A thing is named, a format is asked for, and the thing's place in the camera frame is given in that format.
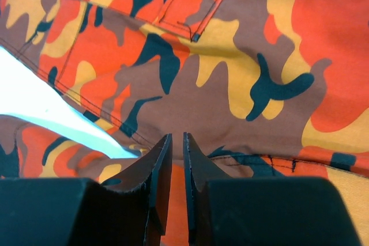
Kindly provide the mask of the orange camouflage trousers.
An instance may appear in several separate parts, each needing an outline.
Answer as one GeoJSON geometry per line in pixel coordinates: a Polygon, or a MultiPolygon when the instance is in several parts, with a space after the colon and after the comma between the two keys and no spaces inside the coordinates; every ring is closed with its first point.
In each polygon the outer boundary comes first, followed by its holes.
{"type": "Polygon", "coordinates": [[[3,115],[1,180],[102,183],[169,134],[159,245],[190,245],[190,133],[233,178],[328,180],[368,244],[368,0],[1,0],[1,48],[128,153],[3,115]]]}

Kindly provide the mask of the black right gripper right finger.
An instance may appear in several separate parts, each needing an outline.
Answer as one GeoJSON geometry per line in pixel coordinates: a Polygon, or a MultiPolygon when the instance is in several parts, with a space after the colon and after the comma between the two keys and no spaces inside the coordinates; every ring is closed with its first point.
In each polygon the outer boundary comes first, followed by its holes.
{"type": "Polygon", "coordinates": [[[338,190],[320,177],[233,178],[183,135],[190,245],[360,245],[338,190]]]}

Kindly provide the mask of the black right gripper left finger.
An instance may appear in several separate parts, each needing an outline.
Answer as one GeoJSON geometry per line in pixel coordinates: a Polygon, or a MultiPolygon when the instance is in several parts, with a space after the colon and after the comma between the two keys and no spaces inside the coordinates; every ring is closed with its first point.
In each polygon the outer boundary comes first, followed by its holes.
{"type": "Polygon", "coordinates": [[[115,176],[1,180],[2,245],[159,245],[172,136],[115,176]]]}

